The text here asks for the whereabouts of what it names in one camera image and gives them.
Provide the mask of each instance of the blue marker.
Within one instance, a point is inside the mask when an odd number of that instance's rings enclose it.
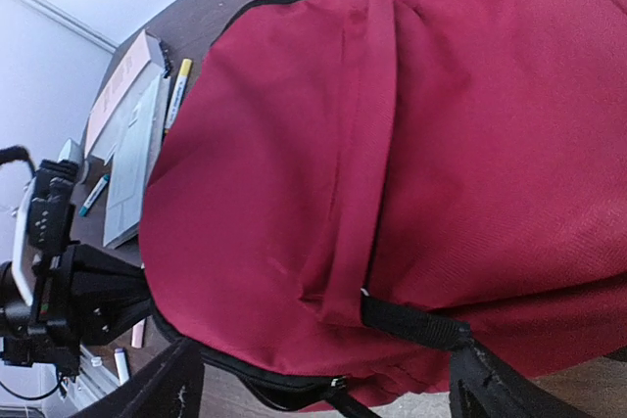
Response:
[[[82,205],[82,208],[80,208],[80,212],[78,213],[78,215],[80,215],[81,217],[85,217],[87,215],[91,207],[94,206],[94,203],[96,203],[96,200],[100,197],[102,192],[105,191],[105,188],[107,188],[110,178],[111,177],[109,175],[104,175],[98,181],[94,189],[91,190],[91,193],[89,193],[89,196],[85,200],[85,203]]]

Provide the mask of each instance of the book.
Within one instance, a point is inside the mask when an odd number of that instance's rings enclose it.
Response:
[[[166,61],[159,40],[142,30],[98,95],[89,115],[84,154],[108,162],[120,129],[139,97],[157,76],[163,76]]]
[[[157,76],[141,94],[121,129],[105,215],[103,245],[114,249],[135,235],[148,178],[161,151],[169,78]]]

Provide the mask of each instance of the white plastic part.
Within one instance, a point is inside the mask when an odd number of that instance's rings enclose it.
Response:
[[[16,218],[16,236],[13,242],[13,262],[11,263],[11,274],[18,286],[20,295],[26,305],[32,305],[33,293],[35,291],[35,275],[32,266],[39,257],[39,251],[28,244],[26,235],[26,223],[28,221],[28,208],[34,192],[35,180],[32,179],[22,198],[22,203],[18,208]]]

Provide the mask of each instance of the red fabric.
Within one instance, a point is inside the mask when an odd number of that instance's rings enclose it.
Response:
[[[627,0],[249,11],[148,188],[159,309],[264,369],[349,375],[368,404],[443,390],[445,354],[360,323],[376,239],[374,296],[467,320],[526,375],[627,345],[626,14]]]

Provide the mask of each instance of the table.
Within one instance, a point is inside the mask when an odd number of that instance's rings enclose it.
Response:
[[[148,31],[164,41],[173,73],[178,71],[184,58],[190,58],[194,61],[188,90],[198,78],[201,61],[209,51],[211,43],[217,38],[232,15],[249,1],[177,0],[147,22],[145,27]],[[133,40],[134,35],[125,41],[116,52],[103,84],[106,83]],[[96,165],[92,168],[87,183],[78,186],[74,192],[76,203],[82,204],[104,171],[105,168],[102,166]],[[73,238],[95,247],[101,247],[106,196],[105,194],[99,199],[88,217],[78,218],[74,222]],[[136,241],[131,241],[115,251],[108,252],[132,264],[141,264]],[[146,328],[145,348],[131,348],[130,332],[127,332],[111,345],[92,350],[103,357],[106,367],[115,371],[113,350],[126,348],[131,371],[136,372],[167,346],[168,342],[156,331],[154,324],[149,321]],[[538,384],[594,416],[627,416],[627,398],[625,398],[627,397],[627,364],[599,359],[544,378]],[[417,410],[421,406],[420,401],[421,398],[416,396],[408,397],[401,404],[397,403],[388,407],[384,411],[385,416],[416,416],[411,410]],[[444,410],[443,407],[436,408],[440,411]],[[447,416],[446,412],[440,414],[440,412],[434,411],[434,413],[437,413],[437,416]],[[284,414],[271,412],[258,404],[233,376],[207,367],[201,416],[213,418],[275,417],[284,416]]]

